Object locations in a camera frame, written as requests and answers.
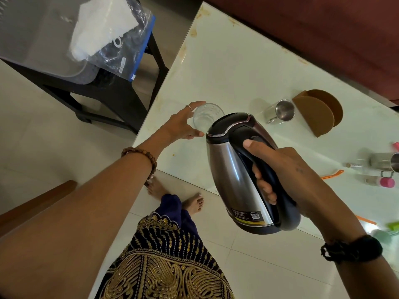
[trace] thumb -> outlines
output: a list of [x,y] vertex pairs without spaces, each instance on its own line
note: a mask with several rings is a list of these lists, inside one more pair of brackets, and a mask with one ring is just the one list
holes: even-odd
[[253,140],[244,140],[243,147],[252,155],[264,160],[273,169],[281,164],[280,153],[264,143]]
[[191,128],[191,130],[188,132],[188,135],[192,135],[194,137],[203,137],[204,134],[202,131]]

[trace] fingernail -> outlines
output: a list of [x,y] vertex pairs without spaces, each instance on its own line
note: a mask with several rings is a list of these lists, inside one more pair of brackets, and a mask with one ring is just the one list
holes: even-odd
[[244,140],[243,146],[245,148],[249,148],[251,146],[252,142],[253,142],[252,140]]

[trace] forearm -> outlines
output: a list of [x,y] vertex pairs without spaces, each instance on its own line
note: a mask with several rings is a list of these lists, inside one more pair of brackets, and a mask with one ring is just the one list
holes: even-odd
[[[351,243],[366,235],[359,220],[335,193],[324,197],[322,204],[313,210],[310,219],[327,243],[336,240]],[[336,266],[352,299],[393,299],[399,296],[399,281],[382,256],[369,262],[343,261]]]
[[[140,147],[157,158],[169,143],[167,134],[157,132]],[[3,237],[0,294],[87,298],[151,167],[146,156],[129,153]]]

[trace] red fabric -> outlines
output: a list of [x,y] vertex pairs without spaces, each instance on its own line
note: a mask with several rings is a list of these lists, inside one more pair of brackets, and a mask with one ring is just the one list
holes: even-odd
[[208,0],[365,87],[399,99],[399,0]]

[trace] small bottle with pink cap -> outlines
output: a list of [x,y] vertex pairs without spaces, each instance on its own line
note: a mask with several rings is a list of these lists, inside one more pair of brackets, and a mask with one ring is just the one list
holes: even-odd
[[366,184],[372,186],[382,186],[384,188],[395,187],[395,180],[392,177],[367,176],[364,181]]

